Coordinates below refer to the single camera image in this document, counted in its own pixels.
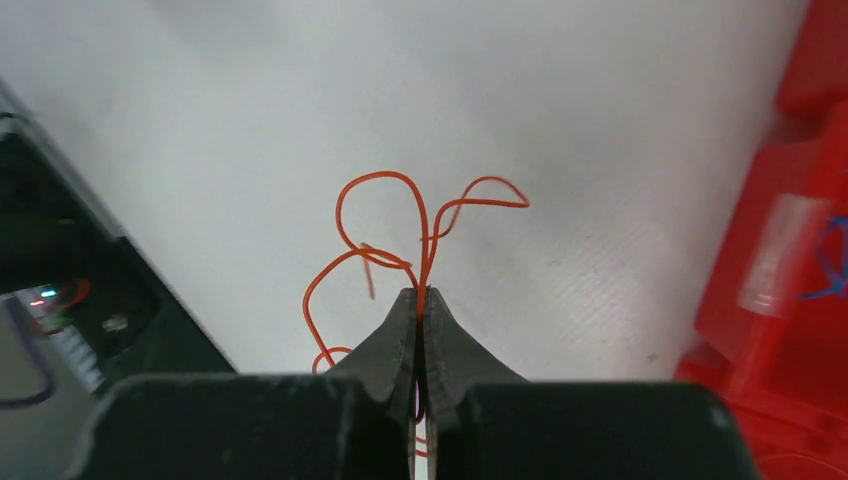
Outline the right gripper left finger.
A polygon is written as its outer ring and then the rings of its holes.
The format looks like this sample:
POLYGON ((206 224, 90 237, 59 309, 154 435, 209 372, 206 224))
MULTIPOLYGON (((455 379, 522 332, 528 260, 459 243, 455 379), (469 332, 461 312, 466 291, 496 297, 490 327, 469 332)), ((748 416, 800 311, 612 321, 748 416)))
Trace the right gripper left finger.
POLYGON ((417 337, 416 290, 400 291, 383 322, 324 374, 357 381, 387 417, 413 418, 417 337))

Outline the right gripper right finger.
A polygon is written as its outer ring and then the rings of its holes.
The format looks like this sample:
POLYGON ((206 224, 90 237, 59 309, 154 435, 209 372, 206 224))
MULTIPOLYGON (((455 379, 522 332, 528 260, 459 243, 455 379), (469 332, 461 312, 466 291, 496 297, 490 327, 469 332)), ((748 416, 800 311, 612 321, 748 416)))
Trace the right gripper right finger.
POLYGON ((527 381, 458 323, 434 287, 427 289, 421 339, 429 431, 458 424, 459 406, 471 388, 527 381))

